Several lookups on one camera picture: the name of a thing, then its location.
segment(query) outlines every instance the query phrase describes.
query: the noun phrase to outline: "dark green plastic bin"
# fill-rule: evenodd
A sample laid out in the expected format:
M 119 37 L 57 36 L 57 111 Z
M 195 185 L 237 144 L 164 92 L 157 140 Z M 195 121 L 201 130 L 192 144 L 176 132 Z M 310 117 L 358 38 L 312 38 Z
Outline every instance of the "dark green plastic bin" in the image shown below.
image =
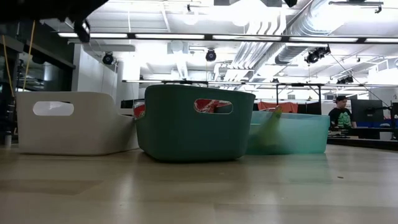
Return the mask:
M 196 86 L 149 86 L 145 115 L 136 121 L 139 146 L 166 162 L 237 159 L 246 152 L 254 98 L 250 93 Z M 194 109 L 197 99 L 229 101 L 233 110 L 199 113 Z

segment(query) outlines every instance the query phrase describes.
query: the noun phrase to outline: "yellow rope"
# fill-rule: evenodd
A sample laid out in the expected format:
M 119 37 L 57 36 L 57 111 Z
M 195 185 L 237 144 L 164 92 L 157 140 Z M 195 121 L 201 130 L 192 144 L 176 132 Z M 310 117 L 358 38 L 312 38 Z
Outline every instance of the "yellow rope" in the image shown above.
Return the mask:
M 4 58 L 6 59 L 6 68 L 7 68 L 7 75 L 8 75 L 8 82 L 10 84 L 11 96 L 15 97 L 14 88 L 12 87 L 11 75 L 10 75 L 10 68 L 8 67 L 8 58 L 7 58 L 7 47 L 6 47 L 6 37 L 2 35 L 2 43 L 4 46 Z
M 28 56 L 27 56 L 26 71 L 25 71 L 25 77 L 24 77 L 24 86 L 22 87 L 22 91 L 25 91 L 26 76 L 27 76 L 27 73 L 29 71 L 30 53 L 32 51 L 33 35 L 35 33 L 35 25 L 36 25 L 36 21 L 33 21 L 32 34 L 30 35 L 29 53 L 28 53 Z

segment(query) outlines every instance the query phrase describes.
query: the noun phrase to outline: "computer monitor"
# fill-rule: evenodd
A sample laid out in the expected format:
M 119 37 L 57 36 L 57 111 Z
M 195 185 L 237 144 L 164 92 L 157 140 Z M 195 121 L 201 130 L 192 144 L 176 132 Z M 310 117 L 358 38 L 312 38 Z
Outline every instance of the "computer monitor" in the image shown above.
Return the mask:
M 351 110 L 356 122 L 384 121 L 381 100 L 351 100 Z

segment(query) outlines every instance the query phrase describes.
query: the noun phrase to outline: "black t-shirt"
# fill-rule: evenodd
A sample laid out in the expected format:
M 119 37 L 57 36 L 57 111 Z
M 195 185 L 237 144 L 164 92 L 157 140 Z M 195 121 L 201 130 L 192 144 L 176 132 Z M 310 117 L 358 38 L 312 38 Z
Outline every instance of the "black t-shirt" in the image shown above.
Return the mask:
M 338 126 L 340 128 L 350 128 L 353 122 L 353 115 L 347 108 L 334 108 L 329 112 L 331 126 Z

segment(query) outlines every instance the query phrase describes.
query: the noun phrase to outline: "translucent teal bin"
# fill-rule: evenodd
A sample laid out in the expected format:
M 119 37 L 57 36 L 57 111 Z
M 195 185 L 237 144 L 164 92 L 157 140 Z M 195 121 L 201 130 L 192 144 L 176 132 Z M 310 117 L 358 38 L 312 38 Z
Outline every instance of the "translucent teal bin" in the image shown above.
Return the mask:
M 247 155 L 324 153 L 329 116 L 253 111 Z

